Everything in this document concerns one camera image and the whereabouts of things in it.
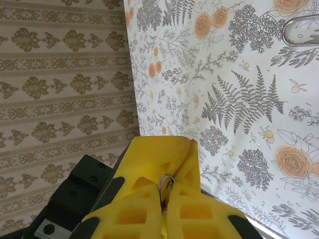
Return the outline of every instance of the botanical pattern paper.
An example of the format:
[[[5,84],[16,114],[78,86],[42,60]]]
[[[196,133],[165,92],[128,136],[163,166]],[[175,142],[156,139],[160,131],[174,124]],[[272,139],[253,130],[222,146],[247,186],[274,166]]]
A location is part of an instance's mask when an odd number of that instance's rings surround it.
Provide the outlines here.
[[[201,182],[291,238],[319,238],[316,0],[124,0],[140,131],[198,141]],[[317,42],[319,21],[296,23]]]
[[[2,2],[0,22],[1,237],[84,154],[113,167],[139,128],[122,2]]]

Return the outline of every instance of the floral wallpaper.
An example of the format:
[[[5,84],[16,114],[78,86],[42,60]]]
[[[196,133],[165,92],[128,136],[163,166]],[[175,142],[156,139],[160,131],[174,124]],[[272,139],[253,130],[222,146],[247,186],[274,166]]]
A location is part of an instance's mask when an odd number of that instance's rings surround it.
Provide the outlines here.
[[[124,0],[141,135],[198,141],[201,182],[287,238],[319,238],[316,0]],[[317,42],[319,21],[294,42]]]
[[[84,154],[113,167],[139,128],[122,2],[2,2],[0,22],[1,237]]]

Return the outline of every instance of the yellow 3d-printed bracket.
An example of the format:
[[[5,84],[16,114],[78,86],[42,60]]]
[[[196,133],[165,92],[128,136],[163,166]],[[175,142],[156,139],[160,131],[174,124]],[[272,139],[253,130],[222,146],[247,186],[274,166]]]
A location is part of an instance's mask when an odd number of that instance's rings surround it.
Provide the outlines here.
[[[174,177],[162,216],[158,183]],[[200,192],[198,149],[182,136],[143,136],[131,142],[114,178],[125,182],[99,218],[91,239],[240,239],[228,217],[244,214]]]

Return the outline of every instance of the silver metal plate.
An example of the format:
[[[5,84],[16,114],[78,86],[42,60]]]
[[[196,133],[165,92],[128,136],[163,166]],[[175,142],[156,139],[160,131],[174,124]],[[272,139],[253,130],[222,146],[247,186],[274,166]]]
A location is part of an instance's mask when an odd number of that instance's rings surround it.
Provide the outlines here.
[[[47,225],[53,225],[54,226],[54,232],[52,234],[46,234],[44,233],[44,228]],[[68,239],[70,237],[72,232],[69,230],[47,220],[44,219],[44,221],[41,223],[41,225],[38,227],[38,229],[35,231],[34,235],[40,239]]]

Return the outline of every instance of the paper clip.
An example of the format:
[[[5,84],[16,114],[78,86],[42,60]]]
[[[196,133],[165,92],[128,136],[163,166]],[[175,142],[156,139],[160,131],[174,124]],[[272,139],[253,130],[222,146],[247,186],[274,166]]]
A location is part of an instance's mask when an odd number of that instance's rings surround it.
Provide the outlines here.
[[[295,21],[303,21],[303,20],[313,19],[313,18],[317,18],[317,17],[319,17],[319,14],[314,14],[314,15],[309,15],[309,16],[298,16],[298,17],[294,17],[294,18],[290,19],[289,21],[287,21],[286,24],[284,25],[283,31],[282,31],[282,39],[283,39],[284,43],[288,46],[319,46],[319,42],[294,43],[294,42],[291,42],[289,39],[287,39],[285,36],[286,29],[291,23],[294,23]]]

